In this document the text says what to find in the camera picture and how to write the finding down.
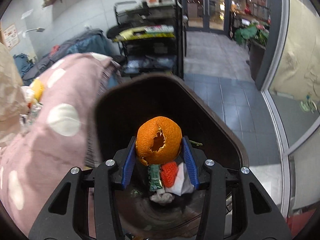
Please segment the orange peel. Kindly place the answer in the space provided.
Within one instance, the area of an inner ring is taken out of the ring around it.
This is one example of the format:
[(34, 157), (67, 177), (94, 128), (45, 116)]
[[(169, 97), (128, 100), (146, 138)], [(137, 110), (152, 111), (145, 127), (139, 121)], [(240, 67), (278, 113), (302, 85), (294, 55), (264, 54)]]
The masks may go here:
[(180, 153), (182, 130), (164, 116), (157, 116), (142, 124), (136, 137), (136, 154), (145, 166), (163, 165), (174, 161)]

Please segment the wall poster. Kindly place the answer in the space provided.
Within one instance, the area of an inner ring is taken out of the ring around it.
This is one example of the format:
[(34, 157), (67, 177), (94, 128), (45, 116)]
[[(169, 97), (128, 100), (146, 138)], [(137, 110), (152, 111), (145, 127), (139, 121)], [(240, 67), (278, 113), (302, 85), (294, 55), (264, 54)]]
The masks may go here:
[(10, 25), (9, 27), (7, 27), (7, 29), (2, 31), (2, 36), (5, 45), (9, 50), (12, 50), (12, 48), (14, 48), (20, 42), (18, 32), (14, 24)]

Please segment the white face mask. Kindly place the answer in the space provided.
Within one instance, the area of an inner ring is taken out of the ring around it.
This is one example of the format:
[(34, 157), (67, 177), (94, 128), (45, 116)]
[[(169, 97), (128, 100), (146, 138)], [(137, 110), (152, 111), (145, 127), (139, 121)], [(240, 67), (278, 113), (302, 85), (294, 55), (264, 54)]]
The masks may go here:
[(190, 182), (190, 178), (185, 163), (180, 163), (178, 165), (178, 173), (173, 186), (166, 187), (165, 191), (168, 193), (173, 193), (177, 196), (182, 196), (184, 194), (193, 193), (194, 190), (195, 187)]

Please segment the white floor lamp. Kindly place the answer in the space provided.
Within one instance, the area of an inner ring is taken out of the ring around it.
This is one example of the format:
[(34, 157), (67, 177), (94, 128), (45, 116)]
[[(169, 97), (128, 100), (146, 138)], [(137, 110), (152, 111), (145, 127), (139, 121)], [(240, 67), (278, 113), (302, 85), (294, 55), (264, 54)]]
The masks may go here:
[(37, 32), (37, 33), (42, 33), (42, 32), (45, 31), (45, 28), (43, 28), (43, 27), (38, 27), (38, 28), (28, 29), (28, 30), (26, 30), (26, 31), (23, 32), (23, 34), (22, 34), (23, 38), (26, 38), (27, 33), (33, 32), (33, 31), (35, 31), (35, 32)]

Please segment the orange foam fruit net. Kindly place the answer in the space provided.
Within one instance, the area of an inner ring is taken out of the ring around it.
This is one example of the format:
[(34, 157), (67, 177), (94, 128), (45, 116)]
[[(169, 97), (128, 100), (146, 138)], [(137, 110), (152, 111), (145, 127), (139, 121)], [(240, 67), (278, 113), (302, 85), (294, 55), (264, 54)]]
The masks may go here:
[(161, 166), (161, 180), (165, 187), (172, 187), (178, 173), (178, 166), (175, 161), (166, 163)]

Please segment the glass double door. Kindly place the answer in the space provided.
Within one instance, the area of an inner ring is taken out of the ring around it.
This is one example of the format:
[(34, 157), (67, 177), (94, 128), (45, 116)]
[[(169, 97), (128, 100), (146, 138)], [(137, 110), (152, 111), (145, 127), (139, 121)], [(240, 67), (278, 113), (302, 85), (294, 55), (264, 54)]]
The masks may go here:
[(231, 0), (183, 0), (188, 31), (227, 34)]

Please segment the yellow foam fruit net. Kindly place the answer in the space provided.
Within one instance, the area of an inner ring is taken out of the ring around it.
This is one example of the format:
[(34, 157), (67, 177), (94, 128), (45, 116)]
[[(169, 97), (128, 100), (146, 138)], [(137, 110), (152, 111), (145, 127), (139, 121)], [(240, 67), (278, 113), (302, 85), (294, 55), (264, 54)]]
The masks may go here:
[(30, 88), (34, 92), (34, 98), (39, 102), (41, 100), (42, 93), (45, 89), (44, 84), (39, 79), (35, 79), (31, 83)]

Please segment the dark blue massage bed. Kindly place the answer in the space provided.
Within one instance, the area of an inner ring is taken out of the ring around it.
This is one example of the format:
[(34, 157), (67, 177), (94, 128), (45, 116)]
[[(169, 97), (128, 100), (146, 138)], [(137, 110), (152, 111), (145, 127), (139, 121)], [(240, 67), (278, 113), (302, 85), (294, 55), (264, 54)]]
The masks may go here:
[(48, 53), (40, 58), (28, 71), (23, 74), (22, 81), (28, 86), (32, 81), (51, 67), (54, 63), (69, 54), (98, 53), (106, 56), (116, 56), (116, 51), (107, 41), (101, 29), (89, 29), (58, 45), (55, 53)]

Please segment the brown paper bag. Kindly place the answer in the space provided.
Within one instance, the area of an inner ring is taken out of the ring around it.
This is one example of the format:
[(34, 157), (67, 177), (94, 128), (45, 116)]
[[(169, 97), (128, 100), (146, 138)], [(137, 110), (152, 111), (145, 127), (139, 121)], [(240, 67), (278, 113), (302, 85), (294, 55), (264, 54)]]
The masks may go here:
[(20, 132), (20, 115), (28, 111), (22, 89), (23, 82), (17, 70), (13, 57), (5, 45), (1, 44), (1, 148), (9, 145)]

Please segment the pink polka dot bedspread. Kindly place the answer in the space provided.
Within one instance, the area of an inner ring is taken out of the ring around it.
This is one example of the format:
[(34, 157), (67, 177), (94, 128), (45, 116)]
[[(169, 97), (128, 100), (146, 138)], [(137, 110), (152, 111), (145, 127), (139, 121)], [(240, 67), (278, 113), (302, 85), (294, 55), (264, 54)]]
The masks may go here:
[(39, 114), (1, 150), (1, 202), (25, 236), (66, 173), (84, 167), (89, 115), (117, 69), (109, 56), (71, 54), (40, 75)]

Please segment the green white carton box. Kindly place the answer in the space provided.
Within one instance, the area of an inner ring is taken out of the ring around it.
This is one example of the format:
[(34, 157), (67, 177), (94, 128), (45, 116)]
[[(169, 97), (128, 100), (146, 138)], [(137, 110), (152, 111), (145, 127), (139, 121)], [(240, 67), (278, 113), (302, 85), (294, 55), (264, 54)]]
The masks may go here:
[(154, 192), (163, 188), (161, 181), (161, 171), (159, 165), (150, 165), (148, 167), (149, 190)]

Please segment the dark brown trash bin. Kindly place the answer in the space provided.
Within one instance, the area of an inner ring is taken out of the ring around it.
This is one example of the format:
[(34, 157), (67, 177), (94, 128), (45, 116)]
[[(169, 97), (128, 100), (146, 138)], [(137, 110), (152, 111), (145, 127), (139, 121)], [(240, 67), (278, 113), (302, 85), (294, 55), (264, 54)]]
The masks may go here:
[(202, 165), (211, 158), (236, 170), (248, 163), (241, 141), (178, 77), (149, 74), (98, 94), (88, 136), (94, 166), (113, 158), (130, 141), (137, 154), (129, 188), (116, 194), (122, 226), (143, 238), (195, 236), (203, 213), (207, 172), (198, 171), (199, 188), (160, 205), (147, 198), (147, 169), (152, 164), (182, 160), (183, 138), (201, 143), (193, 148)]

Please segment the black rolling utility cart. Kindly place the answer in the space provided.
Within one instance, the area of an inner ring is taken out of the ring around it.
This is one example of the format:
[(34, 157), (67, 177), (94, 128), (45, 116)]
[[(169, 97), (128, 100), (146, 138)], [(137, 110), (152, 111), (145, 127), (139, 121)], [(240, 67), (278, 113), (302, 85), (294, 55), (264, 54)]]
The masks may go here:
[(187, 41), (181, 0), (154, 6), (119, 2), (114, 15), (116, 25), (107, 38), (119, 47), (123, 77), (164, 72), (184, 78)]

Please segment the white crumpled tissue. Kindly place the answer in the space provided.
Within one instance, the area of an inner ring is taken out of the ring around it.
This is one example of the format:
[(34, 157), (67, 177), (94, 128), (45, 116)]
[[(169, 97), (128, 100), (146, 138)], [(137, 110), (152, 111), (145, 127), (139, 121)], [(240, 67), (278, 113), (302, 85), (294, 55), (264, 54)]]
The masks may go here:
[(172, 201), (175, 199), (175, 196), (173, 196), (171, 193), (168, 193), (165, 191), (165, 189), (157, 189), (155, 194), (150, 196), (150, 200), (152, 202), (158, 203), (158, 204), (169, 204), (172, 203)]

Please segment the potted green plant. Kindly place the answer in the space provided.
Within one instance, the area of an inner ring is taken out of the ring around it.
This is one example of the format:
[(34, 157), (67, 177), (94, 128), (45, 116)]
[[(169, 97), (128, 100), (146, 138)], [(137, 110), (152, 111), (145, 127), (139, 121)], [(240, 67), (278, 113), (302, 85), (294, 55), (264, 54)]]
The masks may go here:
[(234, 33), (238, 45), (247, 44), (249, 48), (249, 68), (251, 78), (255, 81), (259, 73), (266, 45), (269, 37), (270, 26), (266, 23), (251, 23), (245, 28), (239, 28)]

